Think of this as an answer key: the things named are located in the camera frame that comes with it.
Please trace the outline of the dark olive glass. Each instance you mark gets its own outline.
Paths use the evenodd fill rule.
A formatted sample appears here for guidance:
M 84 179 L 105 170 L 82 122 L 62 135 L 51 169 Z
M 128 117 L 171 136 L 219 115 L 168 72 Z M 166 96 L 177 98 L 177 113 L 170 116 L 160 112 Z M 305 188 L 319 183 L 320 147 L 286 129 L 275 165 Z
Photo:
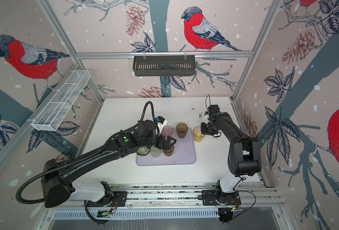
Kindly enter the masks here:
M 169 150 L 163 150 L 165 156 L 170 157 L 173 154 L 174 146 L 172 146 Z
M 185 138 L 185 136 L 186 136 L 186 134 L 187 134 L 187 131 L 188 131 L 188 126 L 187 126 L 185 123 L 179 123 L 179 124 L 176 126 L 177 136 L 178 136 L 180 139 Z

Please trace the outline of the pink glass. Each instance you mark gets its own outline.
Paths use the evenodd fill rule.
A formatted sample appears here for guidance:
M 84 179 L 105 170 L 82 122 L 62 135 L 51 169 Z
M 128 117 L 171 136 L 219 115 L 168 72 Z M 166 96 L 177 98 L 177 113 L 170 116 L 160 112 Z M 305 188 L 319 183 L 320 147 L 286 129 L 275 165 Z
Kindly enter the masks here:
M 173 135 L 173 127 L 171 126 L 165 126 L 163 129 L 162 129 L 162 132 L 161 132 L 162 135 L 164 135 L 165 137 L 167 136 L 172 136 Z

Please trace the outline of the yellow amber glass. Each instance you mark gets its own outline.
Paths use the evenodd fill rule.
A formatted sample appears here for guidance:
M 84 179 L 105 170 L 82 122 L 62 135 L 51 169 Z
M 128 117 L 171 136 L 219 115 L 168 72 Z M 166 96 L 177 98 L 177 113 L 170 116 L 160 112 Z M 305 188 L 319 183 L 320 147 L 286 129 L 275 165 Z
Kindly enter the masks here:
M 201 142 L 204 139 L 204 134 L 201 132 L 201 127 L 195 127 L 193 129 L 193 139 L 195 142 Z

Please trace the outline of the tall pale green dimpled glass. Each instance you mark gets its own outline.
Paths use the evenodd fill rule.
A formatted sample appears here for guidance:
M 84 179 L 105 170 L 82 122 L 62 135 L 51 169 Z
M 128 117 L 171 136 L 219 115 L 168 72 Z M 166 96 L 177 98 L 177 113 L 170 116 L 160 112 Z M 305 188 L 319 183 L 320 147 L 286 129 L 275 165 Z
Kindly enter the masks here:
M 161 149 L 159 149 L 155 146 L 152 146 L 150 148 L 150 154 L 153 158 L 158 158 L 161 155 Z

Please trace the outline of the bright green faceted glass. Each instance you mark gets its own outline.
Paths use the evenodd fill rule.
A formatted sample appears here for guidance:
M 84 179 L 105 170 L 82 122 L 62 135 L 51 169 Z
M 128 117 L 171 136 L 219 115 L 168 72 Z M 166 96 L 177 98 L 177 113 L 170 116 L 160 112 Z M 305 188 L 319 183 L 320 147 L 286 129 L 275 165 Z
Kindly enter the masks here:
M 150 148 L 147 147 L 140 147 L 137 151 L 137 155 L 139 156 L 146 156 L 150 153 Z

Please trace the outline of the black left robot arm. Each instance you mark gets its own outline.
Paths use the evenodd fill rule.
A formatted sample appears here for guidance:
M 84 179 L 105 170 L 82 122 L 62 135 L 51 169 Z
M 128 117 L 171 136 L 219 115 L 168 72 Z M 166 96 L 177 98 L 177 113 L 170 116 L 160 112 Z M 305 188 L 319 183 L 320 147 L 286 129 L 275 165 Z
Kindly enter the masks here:
M 63 204 L 80 189 L 73 182 L 82 175 L 111 161 L 137 153 L 140 148 L 156 147 L 170 150 L 177 140 L 157 134 L 158 125 L 150 120 L 141 121 L 131 130 L 121 131 L 115 137 L 81 156 L 57 162 L 55 159 L 44 165 L 42 177 L 44 205 L 53 208 Z

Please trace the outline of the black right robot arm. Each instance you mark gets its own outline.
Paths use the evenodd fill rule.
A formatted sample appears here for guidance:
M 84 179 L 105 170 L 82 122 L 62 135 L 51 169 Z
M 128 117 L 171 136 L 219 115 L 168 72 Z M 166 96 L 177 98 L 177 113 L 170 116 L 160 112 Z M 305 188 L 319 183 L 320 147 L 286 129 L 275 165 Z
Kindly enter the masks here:
M 218 105 L 210 105 L 206 114 L 208 123 L 201 124 L 201 133 L 218 138 L 221 132 L 230 142 L 227 158 L 228 171 L 217 182 L 215 188 L 216 201 L 226 204 L 231 201 L 233 195 L 236 195 L 236 188 L 240 182 L 261 171 L 260 141 L 244 133 L 228 113 L 220 111 Z

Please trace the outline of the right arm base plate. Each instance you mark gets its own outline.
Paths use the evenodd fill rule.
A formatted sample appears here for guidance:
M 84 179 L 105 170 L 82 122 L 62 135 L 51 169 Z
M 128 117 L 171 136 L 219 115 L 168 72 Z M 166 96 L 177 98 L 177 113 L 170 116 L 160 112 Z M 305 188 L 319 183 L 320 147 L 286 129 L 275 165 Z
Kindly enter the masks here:
M 216 190 L 202 190 L 197 197 L 204 206 L 240 206 L 238 192 L 224 193 Z

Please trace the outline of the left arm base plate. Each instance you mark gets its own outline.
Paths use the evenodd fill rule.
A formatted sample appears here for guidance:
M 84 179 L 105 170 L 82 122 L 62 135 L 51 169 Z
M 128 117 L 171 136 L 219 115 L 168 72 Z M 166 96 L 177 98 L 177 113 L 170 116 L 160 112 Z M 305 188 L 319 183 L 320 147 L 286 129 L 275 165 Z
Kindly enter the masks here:
M 112 195 L 105 195 L 101 200 L 94 202 L 96 207 L 124 207 L 128 193 L 126 191 L 114 191 Z

